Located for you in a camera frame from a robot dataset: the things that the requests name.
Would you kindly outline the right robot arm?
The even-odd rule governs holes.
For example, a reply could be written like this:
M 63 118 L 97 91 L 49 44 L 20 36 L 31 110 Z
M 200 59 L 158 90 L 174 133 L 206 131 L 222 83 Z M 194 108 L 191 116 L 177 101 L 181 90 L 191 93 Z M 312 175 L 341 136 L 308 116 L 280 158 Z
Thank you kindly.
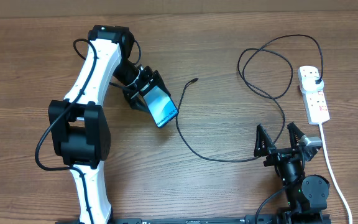
M 255 215 L 246 216 L 246 223 L 330 223 L 324 215 L 329 196 L 329 181 L 321 175 L 306 175 L 306 163 L 323 146 L 319 137 L 308 137 L 294 123 L 287 125 L 290 147 L 277 148 L 262 125 L 257 126 L 254 156 L 264 157 L 265 167 L 274 167 L 282 181 L 282 189 L 275 192 L 257 209 Z M 264 205 L 284 192 L 288 205 L 278 208 L 275 214 L 264 215 Z

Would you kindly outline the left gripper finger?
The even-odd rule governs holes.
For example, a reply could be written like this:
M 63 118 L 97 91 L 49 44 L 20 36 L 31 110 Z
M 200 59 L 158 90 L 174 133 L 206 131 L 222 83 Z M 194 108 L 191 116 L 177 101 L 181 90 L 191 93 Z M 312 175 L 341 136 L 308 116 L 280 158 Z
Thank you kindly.
M 129 105 L 133 110 L 142 111 L 145 113 L 150 113 L 149 108 L 144 103 L 144 101 L 139 97 L 135 96 L 129 100 Z
M 159 89 L 161 89 L 168 96 L 171 95 L 171 93 L 168 91 L 167 87 L 165 86 L 161 75 L 159 74 L 159 72 L 157 70 L 152 72 L 152 80 L 150 81 L 150 85 L 152 87 L 157 86 Z

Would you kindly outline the blue Galaxy smartphone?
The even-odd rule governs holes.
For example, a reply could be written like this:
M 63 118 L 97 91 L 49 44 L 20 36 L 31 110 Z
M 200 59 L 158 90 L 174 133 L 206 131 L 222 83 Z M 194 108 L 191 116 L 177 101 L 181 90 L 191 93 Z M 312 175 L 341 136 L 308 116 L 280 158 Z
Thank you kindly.
M 178 109 L 171 97 L 158 86 L 153 87 L 144 100 L 158 128 L 163 128 L 178 114 Z

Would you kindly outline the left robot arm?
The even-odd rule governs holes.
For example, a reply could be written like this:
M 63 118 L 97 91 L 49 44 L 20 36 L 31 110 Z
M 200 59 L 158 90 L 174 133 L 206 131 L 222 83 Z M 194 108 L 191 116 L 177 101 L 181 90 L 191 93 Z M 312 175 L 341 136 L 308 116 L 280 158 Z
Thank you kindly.
M 176 117 L 178 108 L 158 71 L 129 60 L 137 43 L 129 28 L 95 25 L 84 42 L 88 52 L 78 78 L 62 100 L 50 102 L 50 126 L 40 141 L 52 136 L 61 170 L 73 175 L 81 209 L 76 223 L 113 223 L 104 178 L 111 132 L 103 110 L 111 79 L 119 81 L 130 107 L 150 114 L 158 128 Z

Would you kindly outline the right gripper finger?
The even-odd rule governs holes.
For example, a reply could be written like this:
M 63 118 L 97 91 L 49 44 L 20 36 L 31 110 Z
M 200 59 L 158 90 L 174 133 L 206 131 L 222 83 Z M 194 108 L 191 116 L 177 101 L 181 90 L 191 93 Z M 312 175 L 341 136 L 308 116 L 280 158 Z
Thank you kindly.
M 257 125 L 254 156 L 268 156 L 274 150 L 276 147 L 264 127 L 261 124 Z
M 305 135 L 294 122 L 291 122 L 287 125 L 291 148 L 299 149 L 302 147 L 301 138 Z

